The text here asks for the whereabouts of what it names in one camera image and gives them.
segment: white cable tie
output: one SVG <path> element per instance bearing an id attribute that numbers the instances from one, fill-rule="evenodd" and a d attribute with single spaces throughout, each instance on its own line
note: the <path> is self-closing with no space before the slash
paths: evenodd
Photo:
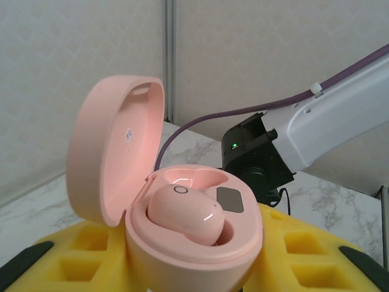
<path id="1" fill-rule="evenodd" d="M 315 97 L 318 97 L 318 96 L 321 96 L 323 93 L 322 93 L 322 86 L 319 84 L 319 83 L 314 83 L 312 84 L 309 89 L 312 91 L 312 93 L 315 95 Z"/>

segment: pink earbud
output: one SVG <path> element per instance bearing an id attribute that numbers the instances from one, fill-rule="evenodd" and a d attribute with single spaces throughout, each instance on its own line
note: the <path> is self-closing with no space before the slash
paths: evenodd
<path id="1" fill-rule="evenodd" d="M 207 246 L 215 244 L 224 226 L 223 209 L 217 201 L 178 184 L 156 190 L 148 205 L 148 218 Z"/>

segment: white marble table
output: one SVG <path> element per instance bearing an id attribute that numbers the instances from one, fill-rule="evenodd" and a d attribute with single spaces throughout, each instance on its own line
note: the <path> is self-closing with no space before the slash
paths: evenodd
<path id="1" fill-rule="evenodd" d="M 165 123 L 162 142 L 176 129 Z M 169 148 L 162 166 L 221 166 L 220 142 L 186 131 Z M 292 216 L 360 246 L 382 264 L 380 201 L 344 187 L 298 173 L 286 185 Z M 286 212 L 286 198 L 277 209 Z M 0 209 L 0 266 L 39 238 L 81 221 L 67 200 L 64 176 Z"/>

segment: yellow foam tray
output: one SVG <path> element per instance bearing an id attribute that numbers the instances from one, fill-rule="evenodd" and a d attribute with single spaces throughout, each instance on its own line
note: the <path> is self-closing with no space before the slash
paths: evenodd
<path id="1" fill-rule="evenodd" d="M 340 251 L 356 248 L 260 204 L 264 245 L 244 292 L 379 291 Z M 39 242 L 51 248 L 7 292 L 147 291 L 128 265 L 125 230 L 83 221 Z"/>

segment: pink earbud case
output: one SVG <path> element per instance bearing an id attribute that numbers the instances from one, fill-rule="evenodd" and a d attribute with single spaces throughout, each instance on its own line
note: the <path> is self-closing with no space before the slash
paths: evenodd
<path id="1" fill-rule="evenodd" d="M 163 122 L 164 88 L 158 78 L 112 76 L 98 82 L 69 143 L 66 183 L 72 208 L 112 227 L 125 221 L 131 266 L 154 292 L 237 292 L 263 244 L 254 194 L 237 177 L 211 167 L 175 165 L 153 172 Z M 225 222 L 215 245 L 201 245 L 149 220 L 150 198 L 169 184 L 221 202 Z"/>

